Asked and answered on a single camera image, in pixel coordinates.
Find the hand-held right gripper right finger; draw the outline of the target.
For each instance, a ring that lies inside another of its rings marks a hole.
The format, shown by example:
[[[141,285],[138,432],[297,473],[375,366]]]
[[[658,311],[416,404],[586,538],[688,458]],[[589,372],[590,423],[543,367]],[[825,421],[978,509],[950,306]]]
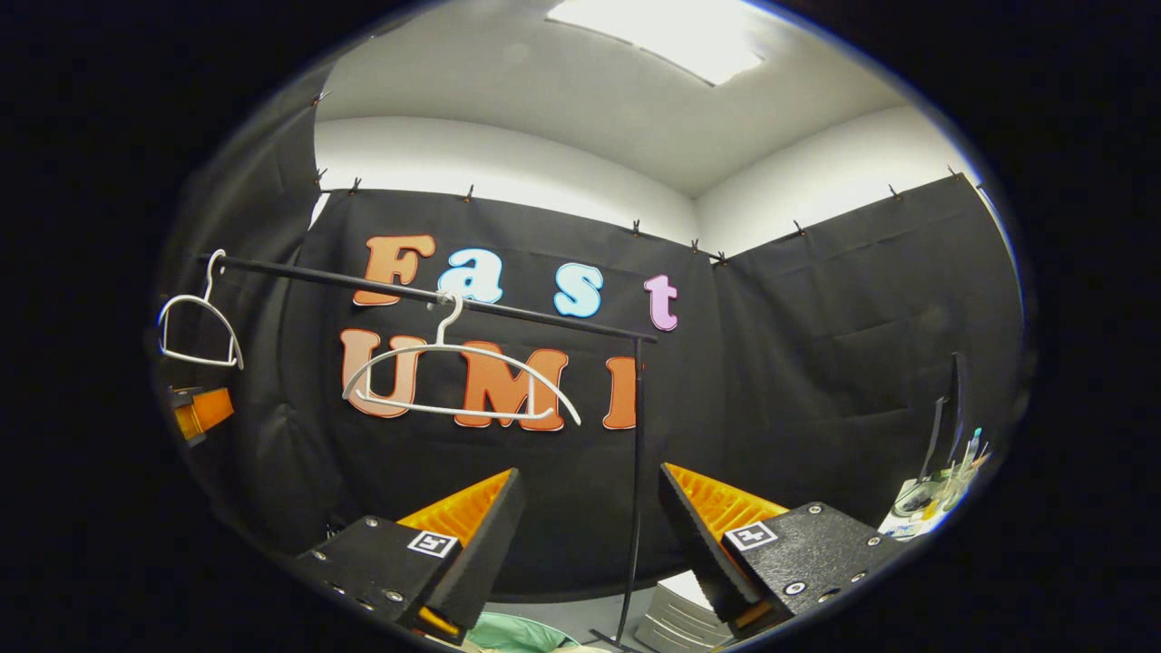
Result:
[[[735,639],[853,596],[908,547],[825,503],[788,509],[675,462],[659,464],[657,497]]]

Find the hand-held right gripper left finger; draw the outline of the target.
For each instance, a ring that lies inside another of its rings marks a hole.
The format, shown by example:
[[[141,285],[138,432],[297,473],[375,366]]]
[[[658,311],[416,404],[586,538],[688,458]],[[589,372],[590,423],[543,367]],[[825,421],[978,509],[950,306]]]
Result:
[[[490,598],[525,504],[522,476],[509,468],[401,521],[353,521],[291,558],[290,571],[385,627],[459,645]]]

